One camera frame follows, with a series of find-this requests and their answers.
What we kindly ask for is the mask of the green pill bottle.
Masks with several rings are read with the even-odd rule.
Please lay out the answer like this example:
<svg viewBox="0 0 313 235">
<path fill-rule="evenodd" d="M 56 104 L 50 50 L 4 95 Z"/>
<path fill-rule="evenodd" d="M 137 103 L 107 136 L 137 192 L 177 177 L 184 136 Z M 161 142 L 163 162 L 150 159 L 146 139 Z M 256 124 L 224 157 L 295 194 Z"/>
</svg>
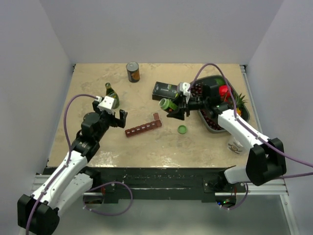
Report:
<svg viewBox="0 0 313 235">
<path fill-rule="evenodd" d="M 162 98 L 159 101 L 159 106 L 162 110 L 166 111 L 167 113 L 171 113 L 177 110 L 178 106 L 170 99 Z"/>
</svg>

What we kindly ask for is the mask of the green bottle cap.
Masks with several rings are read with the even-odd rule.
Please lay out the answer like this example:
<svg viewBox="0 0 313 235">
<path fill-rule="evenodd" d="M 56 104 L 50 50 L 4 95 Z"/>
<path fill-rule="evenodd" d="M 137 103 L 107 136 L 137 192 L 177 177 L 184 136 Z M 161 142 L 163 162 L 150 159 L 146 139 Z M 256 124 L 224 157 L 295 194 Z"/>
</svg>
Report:
<svg viewBox="0 0 313 235">
<path fill-rule="evenodd" d="M 187 127 L 185 125 L 180 125 L 178 127 L 178 133 L 181 134 L 181 135 L 184 135 L 186 134 L 188 131 Z"/>
</svg>

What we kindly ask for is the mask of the red weekly pill organizer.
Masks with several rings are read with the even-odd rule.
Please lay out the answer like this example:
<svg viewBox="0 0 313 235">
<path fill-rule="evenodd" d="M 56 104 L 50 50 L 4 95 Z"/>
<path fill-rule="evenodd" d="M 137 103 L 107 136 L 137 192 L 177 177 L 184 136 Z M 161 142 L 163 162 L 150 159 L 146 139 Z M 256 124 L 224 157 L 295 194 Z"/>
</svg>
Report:
<svg viewBox="0 0 313 235">
<path fill-rule="evenodd" d="M 153 113 L 153 118 L 154 120 L 151 122 L 147 122 L 145 124 L 130 129 L 126 129 L 125 130 L 126 137 L 129 138 L 162 127 L 162 122 L 160 120 L 159 114 Z"/>
</svg>

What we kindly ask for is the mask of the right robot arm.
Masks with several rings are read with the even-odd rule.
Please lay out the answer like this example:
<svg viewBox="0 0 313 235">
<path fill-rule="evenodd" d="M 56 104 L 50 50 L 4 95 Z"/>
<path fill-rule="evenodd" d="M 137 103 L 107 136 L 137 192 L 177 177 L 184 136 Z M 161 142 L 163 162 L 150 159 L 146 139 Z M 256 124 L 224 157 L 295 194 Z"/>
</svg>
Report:
<svg viewBox="0 0 313 235">
<path fill-rule="evenodd" d="M 243 120 L 234 106 L 221 100 L 218 85 L 203 85 L 201 95 L 195 97 L 191 96 L 190 87 L 188 83 L 180 83 L 173 100 L 161 99 L 159 106 L 167 112 L 167 117 L 184 120 L 190 111 L 206 110 L 210 119 L 249 151 L 245 166 L 233 166 L 219 173 L 216 189 L 230 192 L 240 182 L 260 186 L 286 174 L 283 143 L 278 138 L 270 139 Z"/>
</svg>

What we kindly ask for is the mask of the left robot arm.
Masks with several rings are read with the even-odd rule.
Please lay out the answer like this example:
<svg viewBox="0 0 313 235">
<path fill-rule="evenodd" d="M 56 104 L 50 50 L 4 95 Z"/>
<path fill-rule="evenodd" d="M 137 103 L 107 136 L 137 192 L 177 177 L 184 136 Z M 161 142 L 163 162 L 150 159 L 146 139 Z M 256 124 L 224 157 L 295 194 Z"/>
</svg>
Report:
<svg viewBox="0 0 313 235">
<path fill-rule="evenodd" d="M 120 110 L 115 117 L 116 99 L 95 96 L 94 111 L 84 116 L 81 129 L 62 163 L 30 196 L 22 195 L 17 203 L 18 225 L 25 233 L 51 235 L 61 216 L 84 192 L 101 188 L 99 172 L 87 164 L 100 148 L 100 140 L 110 127 L 124 128 L 127 112 Z"/>
</svg>

